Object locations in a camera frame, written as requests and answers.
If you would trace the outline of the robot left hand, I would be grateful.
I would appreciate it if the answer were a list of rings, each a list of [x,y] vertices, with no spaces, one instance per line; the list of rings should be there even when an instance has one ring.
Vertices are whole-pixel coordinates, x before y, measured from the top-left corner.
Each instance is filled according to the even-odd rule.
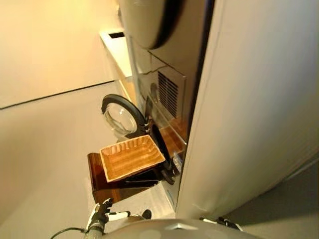
[[[102,203],[95,205],[89,217],[86,232],[92,228],[98,228],[98,230],[103,232],[106,223],[128,218],[131,215],[130,211],[111,212],[110,208],[113,205],[113,200],[113,198],[108,198]]]

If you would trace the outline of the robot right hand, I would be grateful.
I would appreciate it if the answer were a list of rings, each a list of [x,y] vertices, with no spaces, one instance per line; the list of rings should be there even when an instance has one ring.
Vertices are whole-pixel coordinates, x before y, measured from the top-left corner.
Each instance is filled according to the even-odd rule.
[[[207,218],[203,218],[203,217],[201,217],[199,219],[203,222],[217,224],[217,225],[223,225],[223,226],[226,226],[226,227],[229,227],[229,228],[241,231],[241,232],[243,231],[242,228],[238,224],[233,223],[233,222],[231,222],[228,219],[225,219],[223,217],[219,217],[216,221],[213,221],[213,220],[210,220]]]

